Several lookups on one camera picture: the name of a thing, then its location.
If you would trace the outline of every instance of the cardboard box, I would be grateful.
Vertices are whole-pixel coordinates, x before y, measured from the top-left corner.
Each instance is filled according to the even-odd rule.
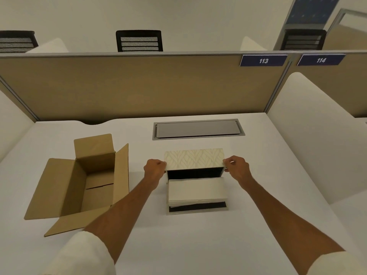
[[[128,144],[112,134],[74,140],[75,159],[50,158],[24,216],[55,218],[44,236],[83,228],[129,193]]]
[[[167,151],[167,215],[227,210],[222,148]]]

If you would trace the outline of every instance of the desk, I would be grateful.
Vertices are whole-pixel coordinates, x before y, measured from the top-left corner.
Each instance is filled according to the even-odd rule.
[[[238,118],[246,136],[152,141],[154,122]],[[360,251],[265,113],[119,119],[99,125],[78,121],[37,122],[0,163],[1,274],[36,274],[76,231],[47,238],[56,219],[23,220],[50,157],[75,157],[73,140],[111,133],[115,150],[129,143],[129,183],[143,177],[149,158],[167,150],[224,149],[245,157],[255,179],[296,214]],[[166,216],[166,180],[149,197],[125,249],[117,274],[296,275],[251,198],[225,173],[225,212]]]

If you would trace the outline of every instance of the number sign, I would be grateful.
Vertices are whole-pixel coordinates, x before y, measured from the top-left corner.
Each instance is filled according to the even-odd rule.
[[[302,55],[298,66],[337,66],[345,54]]]
[[[282,66],[288,55],[242,55],[240,66]]]

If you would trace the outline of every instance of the sleeve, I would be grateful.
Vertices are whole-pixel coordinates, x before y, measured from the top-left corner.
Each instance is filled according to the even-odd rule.
[[[320,256],[307,275],[367,275],[367,270],[348,252],[336,252]]]
[[[116,275],[106,245],[90,232],[76,233],[41,275]]]

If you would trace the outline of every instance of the office chair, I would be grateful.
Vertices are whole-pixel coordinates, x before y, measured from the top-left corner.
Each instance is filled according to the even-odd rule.
[[[0,53],[25,53],[37,46],[33,31],[0,31]]]
[[[325,30],[286,29],[280,50],[322,50]]]
[[[116,31],[117,50],[126,51],[163,51],[162,33],[157,30]]]

